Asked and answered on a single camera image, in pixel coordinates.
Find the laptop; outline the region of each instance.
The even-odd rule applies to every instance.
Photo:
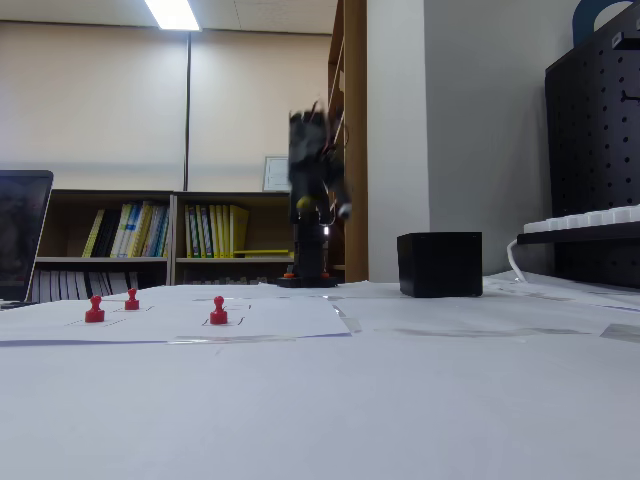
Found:
[[[26,302],[53,173],[0,170],[0,304]]]

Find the red push pin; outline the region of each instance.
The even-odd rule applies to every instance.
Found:
[[[213,303],[216,304],[216,310],[209,315],[209,322],[211,325],[224,325],[227,323],[227,312],[222,309],[224,298],[216,297],[213,299]]]
[[[129,289],[129,300],[124,302],[125,310],[139,310],[140,309],[140,300],[136,300],[136,293],[138,291],[135,288]]]
[[[84,321],[87,323],[104,322],[104,310],[100,310],[102,297],[94,295],[89,301],[91,302],[91,310],[84,314]]]

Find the picture frame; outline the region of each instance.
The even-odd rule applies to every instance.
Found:
[[[262,177],[263,192],[291,191],[289,185],[289,157],[287,155],[267,155],[264,159]]]

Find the fluorescent light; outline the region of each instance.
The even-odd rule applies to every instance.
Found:
[[[200,30],[188,0],[144,0],[163,30]]]

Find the black cube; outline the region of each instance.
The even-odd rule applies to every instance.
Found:
[[[417,298],[482,295],[482,233],[398,237],[400,291]]]

